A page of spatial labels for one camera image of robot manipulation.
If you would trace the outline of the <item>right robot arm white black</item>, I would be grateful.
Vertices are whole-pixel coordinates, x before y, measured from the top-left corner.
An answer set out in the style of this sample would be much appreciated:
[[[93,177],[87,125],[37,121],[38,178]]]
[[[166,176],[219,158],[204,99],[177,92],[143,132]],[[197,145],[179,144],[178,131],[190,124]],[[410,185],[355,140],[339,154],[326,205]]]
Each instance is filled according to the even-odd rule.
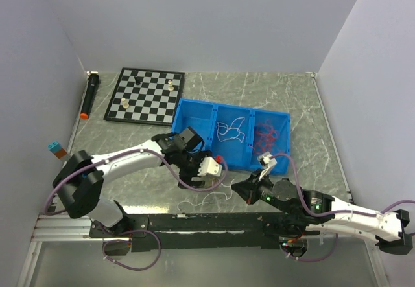
[[[273,183],[261,170],[231,186],[247,204],[257,201],[276,208],[271,218],[263,218],[267,236],[280,239],[281,247],[294,248],[294,242],[311,233],[331,232],[368,241],[391,255],[407,255],[412,235],[405,230],[410,222],[405,210],[379,212],[342,201],[315,190],[297,187],[289,178]]]

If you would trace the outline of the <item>blue three-compartment bin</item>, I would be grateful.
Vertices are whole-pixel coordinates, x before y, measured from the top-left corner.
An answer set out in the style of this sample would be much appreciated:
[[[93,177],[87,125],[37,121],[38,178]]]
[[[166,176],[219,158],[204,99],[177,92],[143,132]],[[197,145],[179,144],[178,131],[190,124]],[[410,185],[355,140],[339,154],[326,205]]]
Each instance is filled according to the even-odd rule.
[[[203,149],[222,156],[230,170],[261,168],[257,157],[264,152],[291,153],[288,113],[183,98],[172,131],[187,127],[203,138]]]

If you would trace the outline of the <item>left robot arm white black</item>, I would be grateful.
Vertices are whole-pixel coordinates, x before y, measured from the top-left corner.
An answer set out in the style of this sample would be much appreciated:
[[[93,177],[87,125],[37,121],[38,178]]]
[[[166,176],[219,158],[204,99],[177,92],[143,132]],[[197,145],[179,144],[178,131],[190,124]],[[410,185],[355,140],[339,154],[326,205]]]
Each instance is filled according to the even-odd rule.
[[[87,216],[111,235],[121,236],[133,228],[132,219],[117,201],[101,196],[103,185],[139,170],[176,166],[179,186],[205,191],[202,178],[219,177],[222,165],[203,147],[203,138],[188,127],[109,154],[88,155],[81,150],[69,158],[53,188],[70,218]]]

